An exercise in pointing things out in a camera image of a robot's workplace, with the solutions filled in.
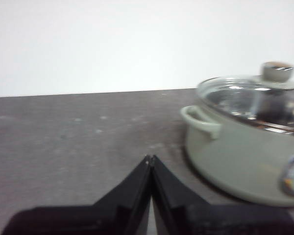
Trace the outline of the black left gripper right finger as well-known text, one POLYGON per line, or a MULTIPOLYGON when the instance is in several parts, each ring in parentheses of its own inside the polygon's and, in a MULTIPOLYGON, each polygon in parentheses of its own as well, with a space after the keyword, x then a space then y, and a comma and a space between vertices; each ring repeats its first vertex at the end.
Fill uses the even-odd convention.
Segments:
POLYGON ((257 204, 212 205, 151 157, 152 199, 160 235, 294 235, 282 208, 257 204))

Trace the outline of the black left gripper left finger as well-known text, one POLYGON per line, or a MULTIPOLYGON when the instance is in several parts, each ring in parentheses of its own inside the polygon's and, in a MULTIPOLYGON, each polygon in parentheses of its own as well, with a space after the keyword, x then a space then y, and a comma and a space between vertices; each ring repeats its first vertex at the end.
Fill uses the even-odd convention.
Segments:
POLYGON ((36 207, 11 217, 4 235, 134 235, 146 233, 151 157, 92 205, 36 207))

